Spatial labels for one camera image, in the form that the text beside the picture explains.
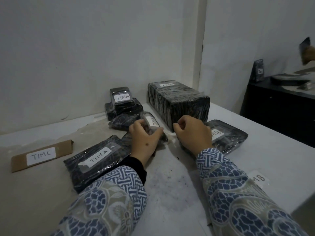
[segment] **hand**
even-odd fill
[[[195,156],[202,150],[213,147],[211,129],[201,120],[184,115],[178,120],[178,123],[173,124],[173,127],[183,146]]]
[[[152,135],[149,135],[141,123],[144,123],[143,119],[136,120],[129,127],[129,132],[132,135],[130,156],[137,158],[145,166],[157,147],[157,143],[163,133],[163,128],[159,127]]]

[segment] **black wristband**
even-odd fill
[[[137,172],[142,184],[144,185],[147,179],[147,172],[144,170],[144,167],[141,161],[139,161],[137,158],[134,158],[132,156],[127,156],[120,163],[118,163],[115,168],[120,167],[120,166],[128,166],[134,169]]]

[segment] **forearm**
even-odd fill
[[[53,235],[130,235],[147,204],[146,176],[138,159],[125,158],[79,194]]]
[[[203,150],[196,163],[217,235],[306,235],[244,171],[216,149]]]

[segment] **handwritten label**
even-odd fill
[[[211,132],[212,132],[212,141],[221,136],[224,136],[224,133],[219,131],[218,129],[212,129]]]
[[[130,95],[128,93],[114,95],[115,102],[130,100]]]
[[[258,170],[251,171],[247,176],[252,179],[261,189],[266,183],[270,182],[270,180]]]
[[[106,157],[108,154],[110,154],[112,152],[112,150],[110,150],[108,147],[104,147],[102,150],[98,151],[97,153],[95,153],[94,155],[92,155],[91,157],[89,157],[88,159],[86,159],[84,161],[84,163],[88,166],[88,167],[92,167],[94,166],[96,163],[98,163],[101,159],[103,159],[104,157]]]
[[[159,126],[160,126],[160,125],[157,123],[157,121],[155,120],[154,117],[148,116],[148,117],[146,117],[146,119],[147,119],[147,121],[148,121],[150,127],[159,127]]]
[[[173,84],[173,83],[169,83],[169,84],[160,84],[160,86],[161,86],[161,87],[173,86],[173,85],[175,85],[175,84]]]
[[[26,154],[26,164],[28,166],[56,158],[55,147]]]

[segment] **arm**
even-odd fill
[[[130,235],[147,205],[144,165],[163,128],[149,136],[138,120],[129,128],[131,156],[83,190],[60,221],[54,236]]]
[[[184,147],[196,156],[217,236],[307,235],[244,171],[212,147],[211,129],[183,116],[174,130]]]

